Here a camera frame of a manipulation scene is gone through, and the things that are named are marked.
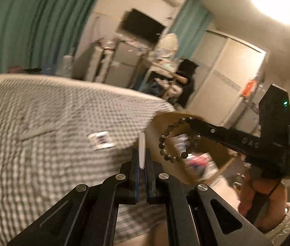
person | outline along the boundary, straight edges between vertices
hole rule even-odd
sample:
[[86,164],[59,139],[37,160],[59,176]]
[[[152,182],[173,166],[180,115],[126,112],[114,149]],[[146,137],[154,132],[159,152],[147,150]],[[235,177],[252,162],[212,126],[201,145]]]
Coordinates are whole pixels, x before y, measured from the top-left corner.
[[[257,192],[269,194],[277,184],[273,179],[256,179],[251,184],[249,171],[245,173],[240,193],[238,211],[245,216],[252,207],[254,195]],[[287,202],[287,189],[280,182],[269,196],[269,206],[266,214],[255,223],[258,229],[272,240],[275,246],[280,245],[290,233],[290,203]]]

ceiling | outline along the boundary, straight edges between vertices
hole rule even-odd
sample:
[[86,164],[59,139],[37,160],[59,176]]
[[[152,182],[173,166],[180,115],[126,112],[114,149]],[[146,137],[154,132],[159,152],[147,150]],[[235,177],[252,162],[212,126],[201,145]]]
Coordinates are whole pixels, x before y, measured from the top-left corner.
[[262,14],[251,0],[201,0],[218,30],[267,52],[267,73],[290,79],[290,25]]

bead bracelet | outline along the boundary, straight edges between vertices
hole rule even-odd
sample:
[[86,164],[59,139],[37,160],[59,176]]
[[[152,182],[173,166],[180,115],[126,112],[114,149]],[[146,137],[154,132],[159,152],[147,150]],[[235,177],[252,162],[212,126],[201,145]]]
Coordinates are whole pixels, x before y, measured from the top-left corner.
[[164,130],[164,132],[162,133],[161,137],[159,138],[159,141],[160,141],[159,148],[161,149],[160,150],[160,154],[162,156],[164,156],[164,160],[170,161],[172,163],[174,163],[176,161],[180,162],[181,159],[186,159],[188,157],[188,154],[191,154],[194,151],[194,149],[197,146],[197,143],[201,139],[201,136],[199,134],[194,134],[193,135],[192,139],[190,140],[189,146],[179,156],[176,156],[176,157],[171,156],[171,155],[167,154],[167,150],[164,149],[165,148],[165,140],[169,136],[170,132],[172,132],[175,128],[179,127],[180,125],[183,125],[185,123],[189,124],[192,119],[193,119],[192,117],[179,118],[178,121],[174,122],[172,125],[169,125],[167,127],[167,129]]

human hand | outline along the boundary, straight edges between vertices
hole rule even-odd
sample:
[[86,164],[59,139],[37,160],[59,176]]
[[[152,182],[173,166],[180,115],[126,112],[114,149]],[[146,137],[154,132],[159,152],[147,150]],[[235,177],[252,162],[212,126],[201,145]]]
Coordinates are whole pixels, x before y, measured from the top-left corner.
[[[269,194],[276,184],[277,180],[263,178],[256,179],[253,181],[253,184],[251,184],[251,176],[249,171],[247,171],[241,188],[241,203],[238,206],[239,213],[241,215],[246,215],[252,207],[252,200],[256,191],[263,194]],[[255,222],[255,225],[261,232],[267,233],[283,221],[286,202],[287,190],[282,183],[279,183],[277,188],[269,196],[269,205],[265,216]]]

orange object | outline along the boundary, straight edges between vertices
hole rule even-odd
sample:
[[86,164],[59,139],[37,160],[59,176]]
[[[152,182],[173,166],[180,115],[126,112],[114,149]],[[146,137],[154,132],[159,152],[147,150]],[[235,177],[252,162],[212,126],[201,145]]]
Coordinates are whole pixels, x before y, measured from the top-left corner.
[[257,87],[257,82],[255,80],[250,80],[249,83],[244,88],[242,92],[242,96],[249,98],[256,87]]

